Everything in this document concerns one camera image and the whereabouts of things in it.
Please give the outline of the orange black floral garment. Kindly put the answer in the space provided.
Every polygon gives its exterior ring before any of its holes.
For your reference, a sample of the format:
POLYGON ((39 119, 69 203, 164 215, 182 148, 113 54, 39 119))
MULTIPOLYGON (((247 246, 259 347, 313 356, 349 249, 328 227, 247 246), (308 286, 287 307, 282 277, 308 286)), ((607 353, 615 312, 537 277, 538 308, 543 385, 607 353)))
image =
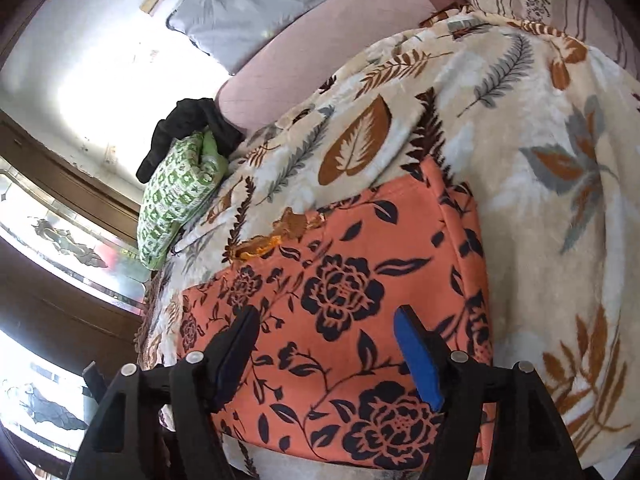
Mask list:
POLYGON ((470 189, 431 159, 307 216, 278 240, 181 296, 177 350, 204 349, 242 307, 260 334, 235 396, 214 418, 276 452, 385 470, 422 467, 440 422, 394 337, 413 308, 448 346, 489 363, 480 222, 470 189))

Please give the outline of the cream leaf-print fleece blanket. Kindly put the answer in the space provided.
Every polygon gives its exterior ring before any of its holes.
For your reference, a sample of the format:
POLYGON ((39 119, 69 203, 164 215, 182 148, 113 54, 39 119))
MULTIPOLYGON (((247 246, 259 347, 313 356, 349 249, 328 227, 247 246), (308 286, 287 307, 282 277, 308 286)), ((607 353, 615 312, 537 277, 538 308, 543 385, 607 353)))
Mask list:
MULTIPOLYGON (((425 159, 474 198, 489 364, 534 364, 583 465, 636 442, 638 81, 553 27, 470 9, 371 44, 240 145, 160 272, 140 364, 186 355, 177 350, 186 289, 302 237, 311 211, 425 159)), ((257 478, 404 471, 308 460, 222 433, 257 478)))

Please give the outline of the green white patterned pillow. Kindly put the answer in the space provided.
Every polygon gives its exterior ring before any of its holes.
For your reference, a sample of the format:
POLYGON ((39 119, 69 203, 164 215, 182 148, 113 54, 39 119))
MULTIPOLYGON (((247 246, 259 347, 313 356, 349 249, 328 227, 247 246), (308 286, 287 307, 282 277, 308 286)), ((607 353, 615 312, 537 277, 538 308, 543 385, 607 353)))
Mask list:
POLYGON ((227 169, 209 130, 171 145, 145 185, 138 217, 138 256, 147 269, 163 265, 178 231, 218 188, 227 169))

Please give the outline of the black cloth on pillow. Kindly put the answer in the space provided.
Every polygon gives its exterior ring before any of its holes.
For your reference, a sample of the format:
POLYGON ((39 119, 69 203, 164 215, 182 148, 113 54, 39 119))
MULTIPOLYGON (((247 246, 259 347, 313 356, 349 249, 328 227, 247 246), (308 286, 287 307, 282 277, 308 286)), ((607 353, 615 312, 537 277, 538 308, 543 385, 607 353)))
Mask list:
POLYGON ((152 174, 175 141, 206 131, 213 133, 218 152, 222 156, 231 155, 244 140, 244 133, 224 119, 213 99, 178 101, 171 113, 156 124, 150 150, 136 172, 138 181, 147 184, 151 180, 152 174))

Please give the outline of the pink bed headboard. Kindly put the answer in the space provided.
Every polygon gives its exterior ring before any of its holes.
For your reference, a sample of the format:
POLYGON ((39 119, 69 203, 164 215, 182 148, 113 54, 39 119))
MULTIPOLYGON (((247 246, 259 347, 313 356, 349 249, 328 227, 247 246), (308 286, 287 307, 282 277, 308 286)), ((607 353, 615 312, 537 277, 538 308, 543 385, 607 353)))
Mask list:
POLYGON ((326 0, 274 36, 219 90, 222 116, 246 134, 309 98, 360 51, 465 0, 326 0))

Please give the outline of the wooden glass wardrobe door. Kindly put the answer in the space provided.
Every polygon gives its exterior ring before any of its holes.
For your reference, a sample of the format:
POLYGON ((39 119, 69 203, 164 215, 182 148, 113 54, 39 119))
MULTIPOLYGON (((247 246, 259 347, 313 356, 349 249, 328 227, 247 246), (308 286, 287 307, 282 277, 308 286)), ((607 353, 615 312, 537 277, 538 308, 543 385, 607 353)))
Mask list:
POLYGON ((82 371, 133 361, 149 274, 139 207, 1 119, 1 420, 51 477, 75 458, 96 404, 82 371))

